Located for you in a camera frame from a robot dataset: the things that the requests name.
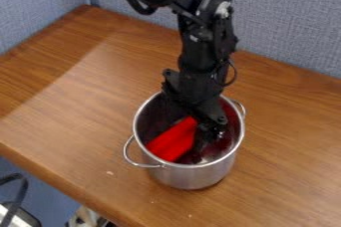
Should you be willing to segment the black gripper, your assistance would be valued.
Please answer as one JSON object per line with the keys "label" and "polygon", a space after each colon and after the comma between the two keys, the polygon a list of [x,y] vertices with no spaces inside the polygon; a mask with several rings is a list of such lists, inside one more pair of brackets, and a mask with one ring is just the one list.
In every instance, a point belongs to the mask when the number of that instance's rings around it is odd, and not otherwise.
{"label": "black gripper", "polygon": [[163,76],[167,97],[200,122],[193,132],[188,162],[213,161],[227,148],[227,117],[219,103],[221,87],[209,74],[164,69]]}

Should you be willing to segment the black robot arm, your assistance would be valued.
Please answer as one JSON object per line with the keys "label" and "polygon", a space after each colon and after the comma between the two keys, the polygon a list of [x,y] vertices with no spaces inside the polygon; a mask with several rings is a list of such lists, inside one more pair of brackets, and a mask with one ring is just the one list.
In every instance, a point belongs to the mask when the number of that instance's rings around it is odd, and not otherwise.
{"label": "black robot arm", "polygon": [[153,14],[167,7],[176,15],[181,49],[177,69],[163,71],[163,93],[185,111],[183,120],[146,144],[165,161],[185,153],[200,153],[227,130],[227,116],[219,103],[223,88],[235,81],[229,56],[237,38],[232,30],[231,0],[126,0],[134,11]]}

